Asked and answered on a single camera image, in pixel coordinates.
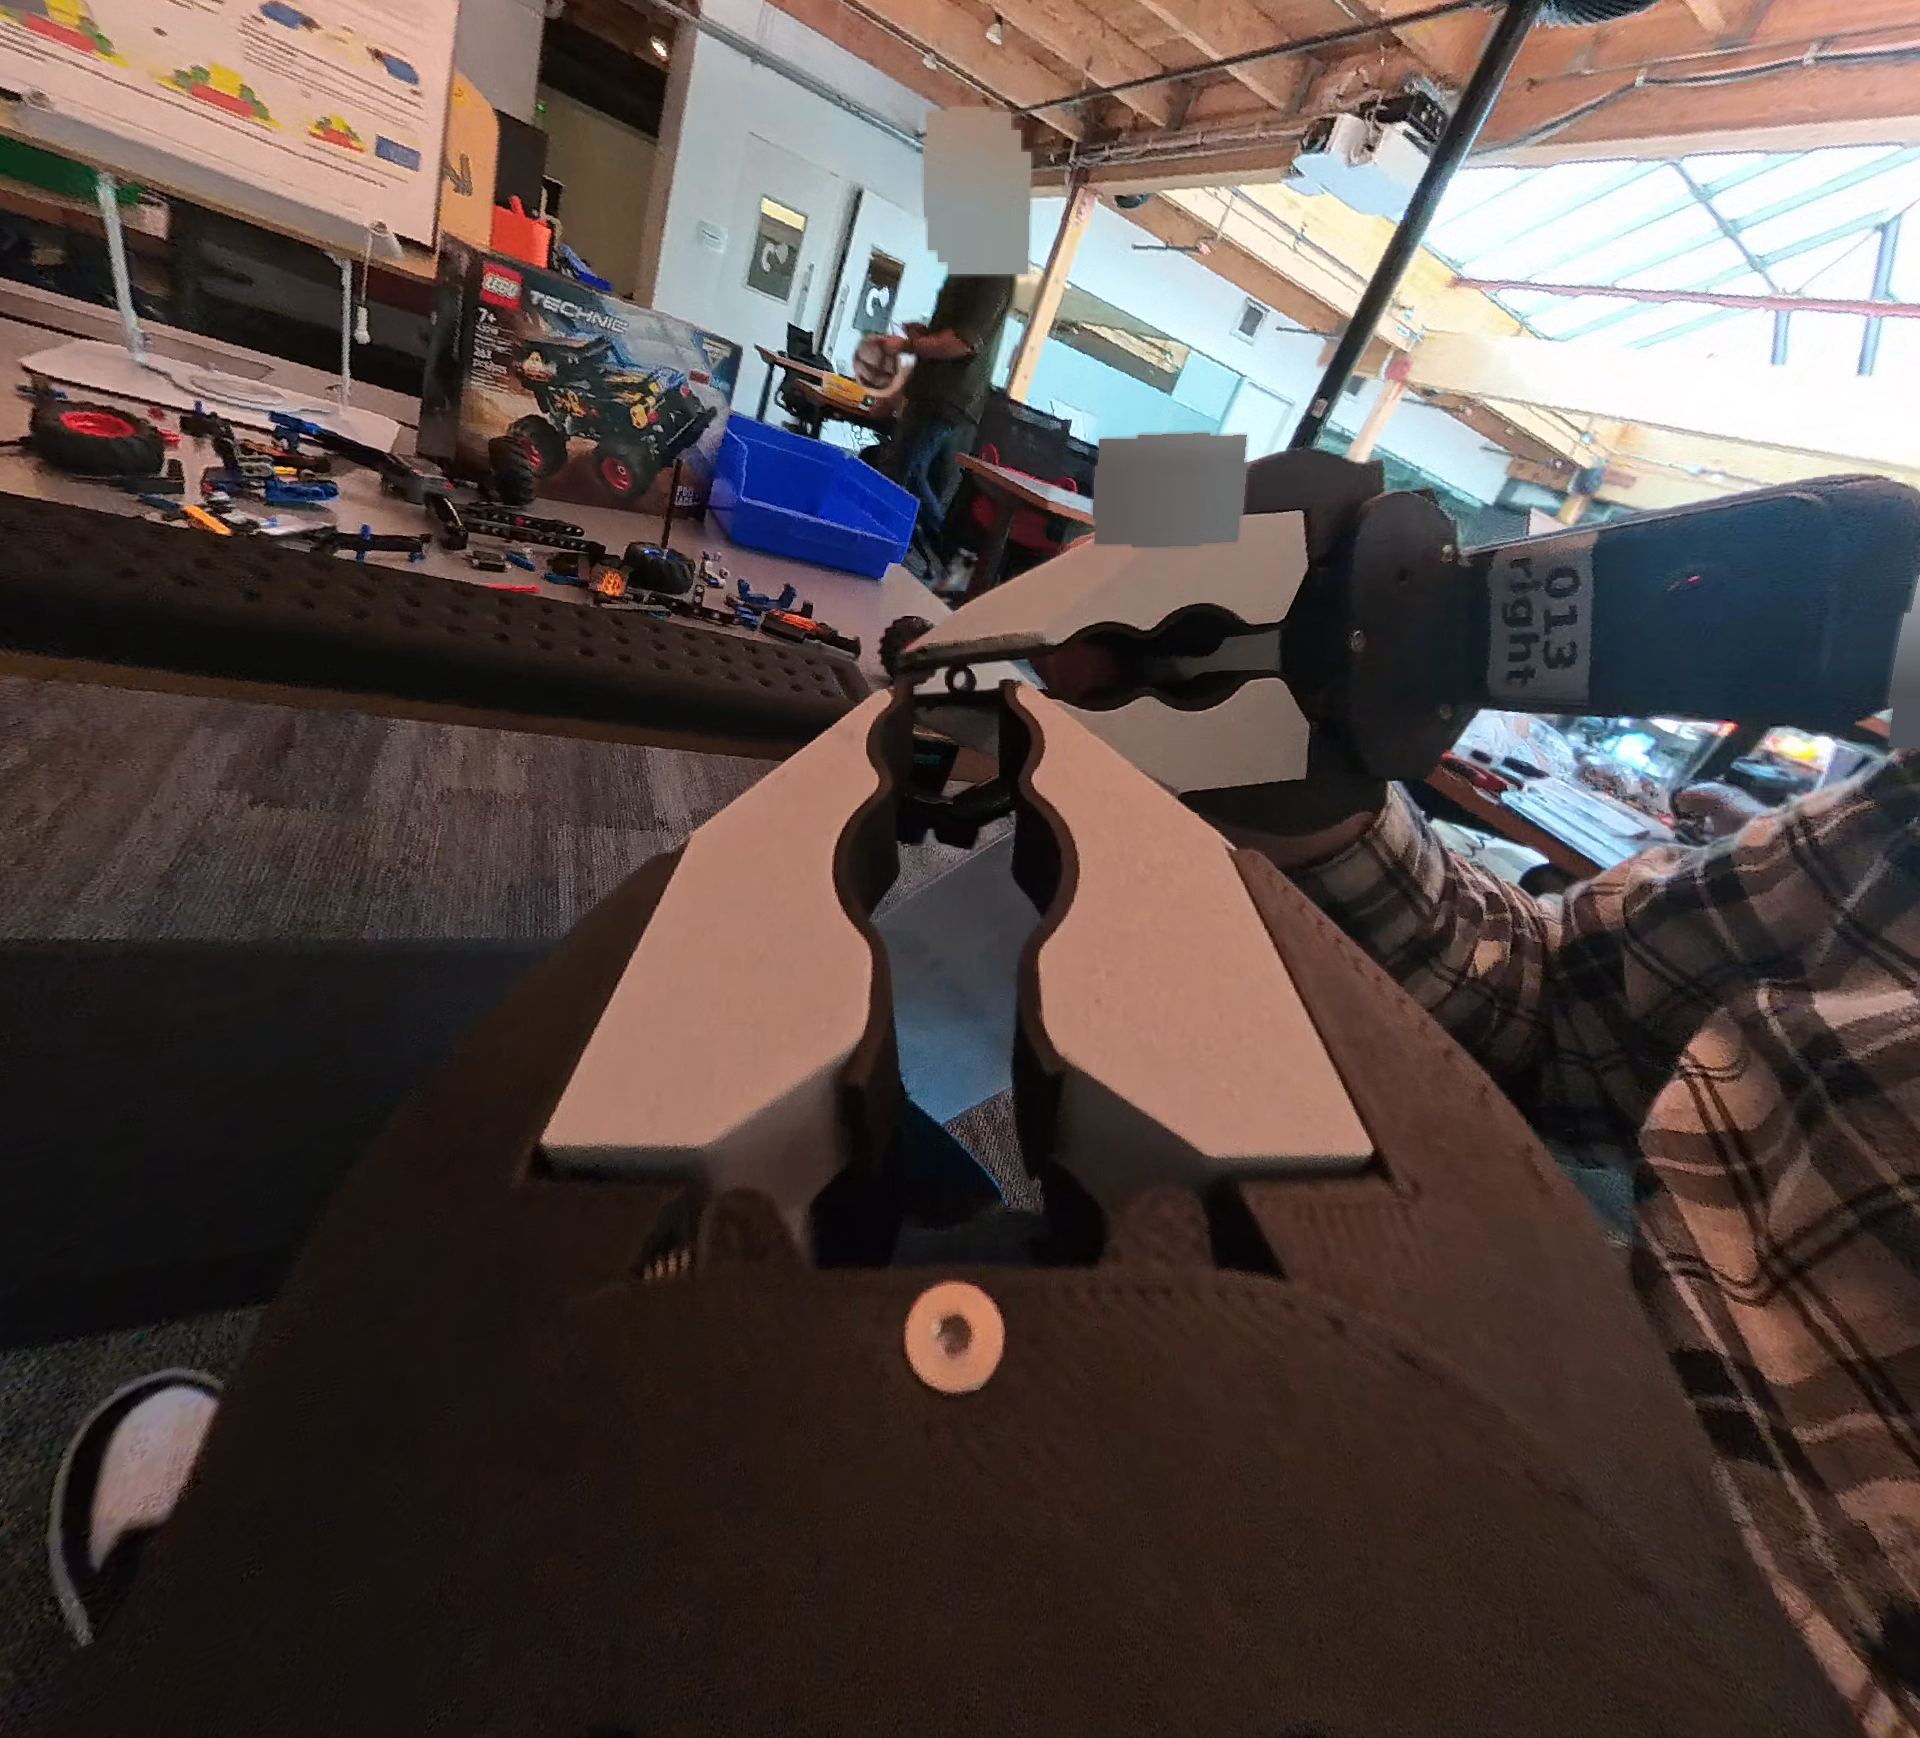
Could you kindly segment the black white shoe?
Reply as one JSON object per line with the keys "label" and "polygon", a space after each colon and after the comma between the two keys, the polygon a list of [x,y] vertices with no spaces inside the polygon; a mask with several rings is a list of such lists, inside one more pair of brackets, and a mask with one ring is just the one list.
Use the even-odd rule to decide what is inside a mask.
{"label": "black white shoe", "polygon": [[168,1367],[122,1384],[65,1443],[46,1516],[49,1583],[65,1637],[94,1645],[172,1518],[224,1385]]}

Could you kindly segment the blue plastic storage bin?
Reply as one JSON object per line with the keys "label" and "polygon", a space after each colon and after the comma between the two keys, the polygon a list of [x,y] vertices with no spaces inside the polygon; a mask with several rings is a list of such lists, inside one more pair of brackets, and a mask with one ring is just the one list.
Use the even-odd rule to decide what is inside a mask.
{"label": "blue plastic storage bin", "polygon": [[858,454],[732,415],[708,513],[737,548],[881,581],[908,552],[919,503]]}

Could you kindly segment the monster truck toy set box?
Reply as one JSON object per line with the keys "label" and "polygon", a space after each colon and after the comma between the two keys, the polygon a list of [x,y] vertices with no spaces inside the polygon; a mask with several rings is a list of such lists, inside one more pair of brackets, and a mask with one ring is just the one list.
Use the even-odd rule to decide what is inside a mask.
{"label": "monster truck toy set box", "polygon": [[559,271],[438,254],[413,450],[524,508],[702,516],[742,351]]}

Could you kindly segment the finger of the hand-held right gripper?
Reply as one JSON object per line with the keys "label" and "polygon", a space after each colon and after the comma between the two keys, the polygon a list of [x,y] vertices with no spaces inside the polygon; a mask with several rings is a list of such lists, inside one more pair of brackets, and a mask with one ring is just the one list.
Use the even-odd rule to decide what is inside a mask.
{"label": "finger of the hand-held right gripper", "polygon": [[1287,656],[1307,574],[1296,511],[1249,515],[1219,544],[1090,537],[899,648],[899,685],[1023,665],[1048,695],[1211,695],[1258,680],[1310,693]]}
{"label": "finger of the hand-held right gripper", "polygon": [[1110,665],[1055,676],[1053,697],[1165,791],[1277,788],[1309,774],[1309,719],[1272,671]]}

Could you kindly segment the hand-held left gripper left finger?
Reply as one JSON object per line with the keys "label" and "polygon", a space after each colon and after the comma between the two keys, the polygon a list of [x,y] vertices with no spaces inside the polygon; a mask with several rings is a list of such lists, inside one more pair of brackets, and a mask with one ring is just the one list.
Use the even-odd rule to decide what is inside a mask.
{"label": "hand-held left gripper left finger", "polygon": [[874,909],[899,876],[903,695],[879,693],[710,817],[541,1132],[565,1176],[886,1197],[903,1107]]}

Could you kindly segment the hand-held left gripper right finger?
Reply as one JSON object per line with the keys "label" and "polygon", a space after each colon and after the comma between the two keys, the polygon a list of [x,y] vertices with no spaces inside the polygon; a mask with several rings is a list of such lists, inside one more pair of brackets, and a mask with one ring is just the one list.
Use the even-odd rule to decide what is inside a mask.
{"label": "hand-held left gripper right finger", "polygon": [[1378,1149],[1232,846],[1065,706],[1015,693],[1015,1125],[1045,1254],[1155,1193],[1378,1176]]}

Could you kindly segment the black toy wheel red rim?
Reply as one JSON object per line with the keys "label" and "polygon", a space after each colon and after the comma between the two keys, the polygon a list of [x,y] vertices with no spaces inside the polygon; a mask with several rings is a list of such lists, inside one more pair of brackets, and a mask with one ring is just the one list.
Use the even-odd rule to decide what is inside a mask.
{"label": "black toy wheel red rim", "polygon": [[39,401],[27,416],[23,445],[63,477],[133,489],[151,486],[170,461],[153,420],[72,401]]}

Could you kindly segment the person's right forearm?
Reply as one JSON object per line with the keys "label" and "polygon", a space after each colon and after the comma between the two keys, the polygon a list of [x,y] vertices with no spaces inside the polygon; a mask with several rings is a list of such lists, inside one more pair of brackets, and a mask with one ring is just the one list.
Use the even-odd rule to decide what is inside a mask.
{"label": "person's right forearm", "polygon": [[1375,813],[1240,844],[1288,877],[1503,1089],[1556,1152],[1626,1168],[1704,1025],[1672,958],[1698,865],[1656,852],[1535,900],[1449,852],[1398,790]]}

